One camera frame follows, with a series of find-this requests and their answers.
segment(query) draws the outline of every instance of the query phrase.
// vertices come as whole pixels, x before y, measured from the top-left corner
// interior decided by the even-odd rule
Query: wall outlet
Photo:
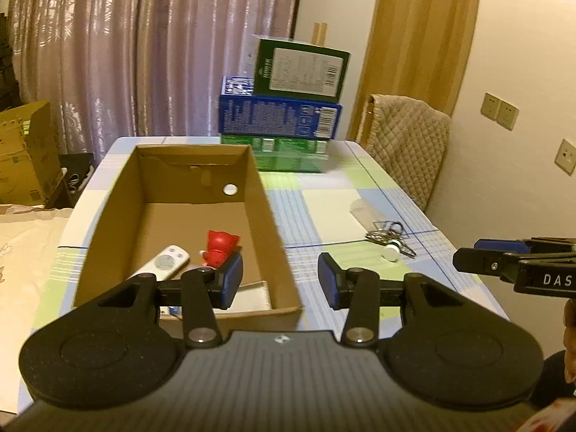
[[[518,117],[518,112],[519,110],[517,107],[514,107],[508,102],[502,101],[496,121],[499,125],[512,131],[512,128],[514,128],[514,124],[516,123],[516,118]]]
[[[488,117],[490,120],[496,120],[501,103],[502,101],[495,95],[486,93],[484,94],[484,102],[482,102],[480,113],[483,116]]]
[[[572,172],[574,172],[574,166],[576,166],[576,148],[563,139],[560,143],[560,148],[558,149],[558,154],[556,154],[554,162],[558,167],[563,169],[564,172],[571,176]]]

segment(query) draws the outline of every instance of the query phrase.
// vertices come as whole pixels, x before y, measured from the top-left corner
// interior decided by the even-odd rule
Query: quilted chair cover
[[[450,117],[422,100],[368,96],[356,142],[425,210],[448,144]]]

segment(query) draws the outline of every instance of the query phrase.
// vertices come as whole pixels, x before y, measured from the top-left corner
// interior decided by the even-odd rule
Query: red toy
[[[204,266],[209,266],[214,269],[220,268],[234,251],[239,240],[239,235],[209,230],[206,250],[200,252],[204,260]]]

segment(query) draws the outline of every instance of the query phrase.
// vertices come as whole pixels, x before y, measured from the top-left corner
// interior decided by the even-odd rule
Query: round hole in cardboard box
[[[224,194],[228,196],[232,196],[233,194],[238,193],[238,187],[234,184],[224,185]]]

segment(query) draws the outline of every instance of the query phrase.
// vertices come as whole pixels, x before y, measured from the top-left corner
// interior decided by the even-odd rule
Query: checkered tablecloth
[[[144,137],[117,140],[88,183],[62,236],[57,259],[36,311],[33,329],[68,312],[94,226],[108,192],[137,144],[213,144],[219,138]],[[330,143],[330,171],[324,174],[262,172],[290,268],[305,307],[300,329],[331,329],[339,337],[346,310],[332,311],[316,275],[321,252],[330,252],[343,268],[364,267],[385,279],[401,280],[405,273],[423,273],[505,317],[494,297],[476,275],[458,273],[451,264],[454,248],[384,170],[349,141]],[[381,247],[364,241],[364,228],[350,214],[362,198],[388,220],[399,220],[408,231],[415,259],[391,263]],[[380,336],[400,328],[399,310],[381,308]],[[20,388],[19,409],[30,401]]]

